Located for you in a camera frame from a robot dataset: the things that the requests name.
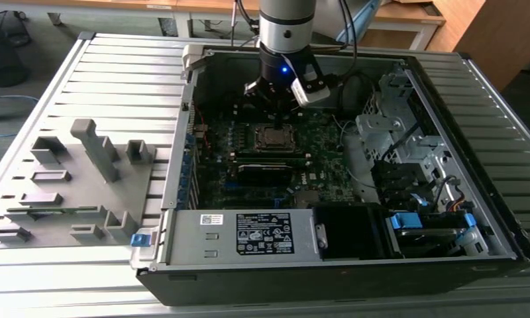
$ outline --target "sticker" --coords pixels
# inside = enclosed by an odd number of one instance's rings
[[[163,9],[170,10],[170,5],[147,5],[147,9]]]
[[[238,214],[235,220],[239,255],[294,254],[288,213]]]
[[[440,25],[442,21],[434,21],[434,20],[422,20],[420,21],[426,25]]]
[[[222,225],[223,214],[202,214],[200,225]]]

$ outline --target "barcode sticker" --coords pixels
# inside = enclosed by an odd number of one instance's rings
[[[223,215],[222,214],[202,214],[200,225],[222,225]]]
[[[170,7],[170,5],[147,5],[147,9],[163,9],[163,10],[170,10],[171,7]]]

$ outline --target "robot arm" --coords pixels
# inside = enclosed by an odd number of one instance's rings
[[[315,0],[262,0],[259,2],[260,43],[267,51],[290,54],[311,39]]]
[[[244,86],[252,104],[276,119],[290,109],[328,97],[310,50],[315,0],[262,0],[259,77]]]

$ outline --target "power supply label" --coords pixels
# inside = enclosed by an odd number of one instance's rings
[[[294,254],[288,213],[238,214],[235,230],[239,255]]]

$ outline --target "ribbed metal panel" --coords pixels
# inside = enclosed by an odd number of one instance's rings
[[[73,118],[94,118],[98,130],[114,144],[143,139],[158,147],[142,220],[143,225],[155,224],[183,84],[179,57],[188,42],[195,40],[115,34],[97,34],[91,41],[77,41],[0,164],[0,195],[6,192],[5,180],[11,179],[17,168],[22,169],[22,160],[31,158],[27,147],[38,131],[46,129],[46,133],[55,134],[66,130]],[[530,236],[530,138],[470,62],[455,54],[362,51],[418,58]],[[0,307],[9,308],[18,317],[246,317],[530,302],[528,269],[507,278],[474,282],[444,295],[170,308],[156,302],[135,280],[128,258],[126,246],[0,250]]]

